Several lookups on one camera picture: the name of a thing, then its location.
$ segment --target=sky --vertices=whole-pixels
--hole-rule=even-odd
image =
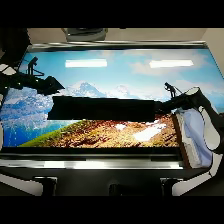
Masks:
[[[64,87],[80,80],[94,84],[101,91],[126,85],[132,93],[168,96],[164,83],[186,91],[201,87],[207,94],[224,94],[224,79],[208,49],[91,50],[37,52],[27,54],[30,61],[38,57],[35,69],[55,77]],[[106,59],[107,67],[66,68],[66,60]],[[193,66],[150,68],[151,60],[192,60]]]

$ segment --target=rectangular light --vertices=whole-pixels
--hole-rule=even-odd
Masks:
[[[66,60],[66,68],[107,67],[106,59]]]
[[[151,68],[171,68],[180,66],[192,66],[194,65],[191,60],[161,60],[161,61],[150,61],[149,65]]]

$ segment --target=large display screen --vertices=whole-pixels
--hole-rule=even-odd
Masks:
[[[199,86],[219,113],[224,112],[224,80],[207,49],[85,50],[27,53],[35,69],[55,77],[65,89],[44,96],[35,89],[11,88],[0,112],[4,147],[175,147],[171,114],[154,122],[47,120],[52,96],[167,101],[168,82],[181,91]]]

